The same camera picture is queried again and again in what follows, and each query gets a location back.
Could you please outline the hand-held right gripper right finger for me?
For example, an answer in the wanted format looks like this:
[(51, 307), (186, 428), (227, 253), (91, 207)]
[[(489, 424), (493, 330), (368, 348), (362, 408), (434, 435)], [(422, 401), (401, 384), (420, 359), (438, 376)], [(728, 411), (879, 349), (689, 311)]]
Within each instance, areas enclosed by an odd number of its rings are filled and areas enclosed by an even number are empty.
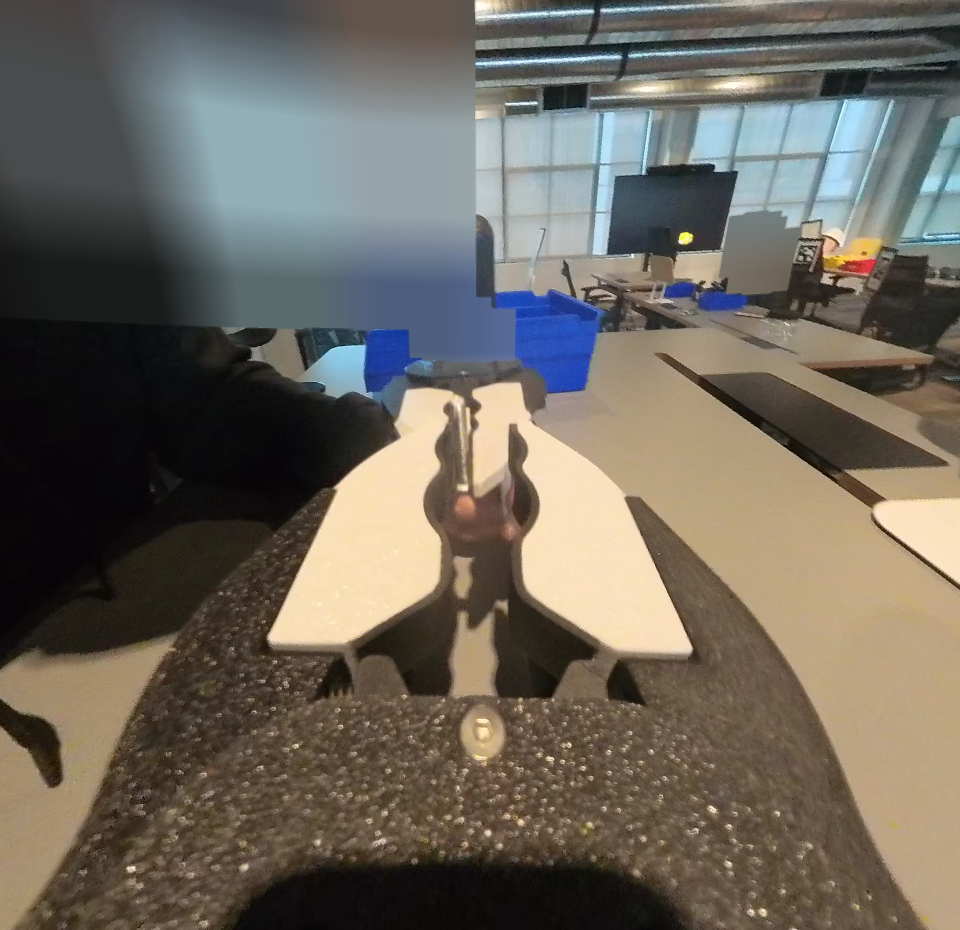
[(619, 485), (532, 422), (514, 425), (531, 493), (518, 541), (522, 598), (613, 658), (689, 658), (678, 610)]

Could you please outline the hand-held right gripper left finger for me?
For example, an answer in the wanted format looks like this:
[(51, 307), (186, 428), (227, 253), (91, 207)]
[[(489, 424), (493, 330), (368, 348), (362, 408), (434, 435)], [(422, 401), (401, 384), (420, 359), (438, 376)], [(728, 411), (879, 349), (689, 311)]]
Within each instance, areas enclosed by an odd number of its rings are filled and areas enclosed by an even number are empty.
[(403, 435), (334, 491), (268, 632), (277, 652), (353, 656), (450, 585), (450, 543), (428, 510), (447, 420)]

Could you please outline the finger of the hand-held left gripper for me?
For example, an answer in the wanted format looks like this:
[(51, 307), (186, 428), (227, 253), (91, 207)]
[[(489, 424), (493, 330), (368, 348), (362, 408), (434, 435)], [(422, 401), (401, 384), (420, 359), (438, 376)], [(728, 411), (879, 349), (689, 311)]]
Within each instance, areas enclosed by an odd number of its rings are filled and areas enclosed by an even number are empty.
[(450, 407), (458, 398), (448, 389), (409, 386), (400, 397), (393, 422), (397, 437), (436, 444), (450, 424)]
[(473, 392), (471, 494), (487, 497), (512, 482), (511, 432), (543, 408), (538, 384), (487, 384)]

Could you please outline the silver bolt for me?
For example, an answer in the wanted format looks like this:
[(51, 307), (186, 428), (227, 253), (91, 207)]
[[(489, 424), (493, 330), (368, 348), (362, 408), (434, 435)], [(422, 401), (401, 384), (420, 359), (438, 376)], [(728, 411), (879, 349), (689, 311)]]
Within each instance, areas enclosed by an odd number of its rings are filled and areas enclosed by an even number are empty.
[(474, 412), (468, 399), (453, 394), (447, 404), (453, 488), (458, 496), (474, 495)]

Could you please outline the person's left forearm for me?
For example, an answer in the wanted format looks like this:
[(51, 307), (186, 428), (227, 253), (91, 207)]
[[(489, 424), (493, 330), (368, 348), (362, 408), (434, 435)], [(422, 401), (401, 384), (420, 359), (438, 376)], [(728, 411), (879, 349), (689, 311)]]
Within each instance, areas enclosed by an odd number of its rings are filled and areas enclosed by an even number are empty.
[(218, 327), (2, 318), (2, 637), (185, 484), (298, 509), (398, 437), (360, 393), (290, 380)]

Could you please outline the person's left hand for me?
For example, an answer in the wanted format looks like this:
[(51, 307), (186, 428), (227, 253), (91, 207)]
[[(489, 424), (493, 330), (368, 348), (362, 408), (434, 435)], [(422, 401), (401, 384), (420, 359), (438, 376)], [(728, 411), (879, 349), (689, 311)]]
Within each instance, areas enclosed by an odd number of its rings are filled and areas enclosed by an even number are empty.
[(467, 544), (489, 541), (510, 543), (521, 527), (514, 510), (514, 488), (498, 488), (482, 497), (458, 494), (447, 512), (443, 527), (452, 540)]

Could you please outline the blue plastic bin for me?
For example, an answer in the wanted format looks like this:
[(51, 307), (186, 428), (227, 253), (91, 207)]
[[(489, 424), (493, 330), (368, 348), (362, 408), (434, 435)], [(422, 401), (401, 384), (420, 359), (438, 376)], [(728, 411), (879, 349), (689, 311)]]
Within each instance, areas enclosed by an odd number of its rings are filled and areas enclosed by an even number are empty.
[[(549, 394), (576, 393), (588, 384), (602, 312), (592, 304), (555, 289), (499, 291), (498, 309), (515, 315), (515, 357), (536, 371)], [(364, 382), (371, 393), (382, 391), (416, 360), (405, 329), (366, 333)]]

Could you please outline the white rounded object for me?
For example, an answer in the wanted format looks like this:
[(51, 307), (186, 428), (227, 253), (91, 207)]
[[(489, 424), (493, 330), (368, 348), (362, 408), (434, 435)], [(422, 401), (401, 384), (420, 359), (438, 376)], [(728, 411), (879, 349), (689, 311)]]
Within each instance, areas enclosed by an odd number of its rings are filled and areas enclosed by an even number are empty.
[(331, 397), (355, 394), (369, 396), (364, 370), (366, 345), (344, 345), (329, 349), (294, 382), (299, 393)]

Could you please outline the large black monitor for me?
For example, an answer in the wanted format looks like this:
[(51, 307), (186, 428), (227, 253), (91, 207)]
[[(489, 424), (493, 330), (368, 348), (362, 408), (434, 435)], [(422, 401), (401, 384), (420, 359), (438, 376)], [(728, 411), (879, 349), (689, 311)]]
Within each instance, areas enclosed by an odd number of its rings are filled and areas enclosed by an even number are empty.
[(719, 252), (738, 183), (713, 164), (651, 168), (612, 184), (606, 254)]

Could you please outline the black desk mat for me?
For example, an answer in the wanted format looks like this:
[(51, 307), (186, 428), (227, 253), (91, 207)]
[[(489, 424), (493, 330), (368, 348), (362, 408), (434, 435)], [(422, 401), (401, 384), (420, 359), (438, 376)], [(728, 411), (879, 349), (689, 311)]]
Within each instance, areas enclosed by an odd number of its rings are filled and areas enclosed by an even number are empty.
[(702, 380), (834, 468), (854, 471), (948, 465), (940, 456), (778, 376), (721, 373)]

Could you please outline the grey background desk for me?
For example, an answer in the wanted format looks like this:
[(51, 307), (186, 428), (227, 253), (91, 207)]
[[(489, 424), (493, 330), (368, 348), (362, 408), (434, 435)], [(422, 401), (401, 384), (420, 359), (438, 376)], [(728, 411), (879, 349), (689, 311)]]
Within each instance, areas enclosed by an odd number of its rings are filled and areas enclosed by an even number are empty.
[(640, 316), (648, 329), (710, 329), (760, 349), (782, 353), (816, 372), (894, 370), (909, 375), (913, 387), (927, 381), (937, 358), (932, 353), (903, 348), (868, 336), (807, 319), (778, 320), (761, 309), (704, 312), (696, 298), (650, 298), (649, 279), (634, 280), (594, 274), (588, 286), (606, 284), (623, 296), (628, 318)]

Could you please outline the white document stand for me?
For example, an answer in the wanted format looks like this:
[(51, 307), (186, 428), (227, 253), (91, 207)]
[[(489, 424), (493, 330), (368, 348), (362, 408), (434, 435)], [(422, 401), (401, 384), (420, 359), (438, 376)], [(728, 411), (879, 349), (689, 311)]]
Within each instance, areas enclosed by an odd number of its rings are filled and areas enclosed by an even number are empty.
[(959, 586), (959, 498), (885, 500), (874, 524), (945, 579)]

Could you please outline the yellow bins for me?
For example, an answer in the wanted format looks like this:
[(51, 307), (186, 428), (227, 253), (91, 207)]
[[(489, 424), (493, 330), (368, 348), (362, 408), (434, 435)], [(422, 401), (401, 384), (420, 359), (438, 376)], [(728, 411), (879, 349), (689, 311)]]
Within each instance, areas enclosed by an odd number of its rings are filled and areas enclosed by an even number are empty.
[(882, 250), (879, 238), (856, 238), (845, 241), (839, 228), (822, 231), (822, 265), (831, 275), (870, 276)]

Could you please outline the silver ventilation duct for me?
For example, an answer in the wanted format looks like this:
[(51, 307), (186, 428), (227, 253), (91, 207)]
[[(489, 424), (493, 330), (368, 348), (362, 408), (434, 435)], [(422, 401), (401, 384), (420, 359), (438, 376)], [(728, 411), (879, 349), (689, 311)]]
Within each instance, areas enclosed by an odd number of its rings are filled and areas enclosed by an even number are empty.
[(925, 60), (955, 56), (958, 47), (927, 33), (841, 35), (836, 39), (785, 38), (688, 45), (556, 48), (477, 56), (480, 82), (614, 81), (625, 76), (749, 67), (824, 67), (851, 61)]
[(958, 24), (959, 0), (475, 0), (477, 49)]

